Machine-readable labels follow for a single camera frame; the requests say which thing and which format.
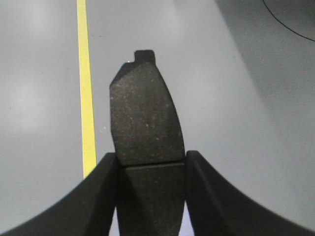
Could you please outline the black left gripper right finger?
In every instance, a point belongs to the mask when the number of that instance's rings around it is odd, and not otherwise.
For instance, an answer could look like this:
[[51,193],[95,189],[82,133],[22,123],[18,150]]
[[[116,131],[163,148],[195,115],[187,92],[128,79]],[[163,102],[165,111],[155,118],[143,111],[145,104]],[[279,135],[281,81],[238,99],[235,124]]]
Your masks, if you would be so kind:
[[186,202],[196,236],[313,236],[261,206],[219,174],[198,151],[186,157]]

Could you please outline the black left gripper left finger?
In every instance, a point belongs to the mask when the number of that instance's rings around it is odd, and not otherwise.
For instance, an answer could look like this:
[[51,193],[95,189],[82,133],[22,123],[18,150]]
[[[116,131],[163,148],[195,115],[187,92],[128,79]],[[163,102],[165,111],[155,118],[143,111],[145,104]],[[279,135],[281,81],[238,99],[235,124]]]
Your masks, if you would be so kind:
[[5,236],[107,236],[117,193],[118,161],[107,153],[94,170],[56,204]]

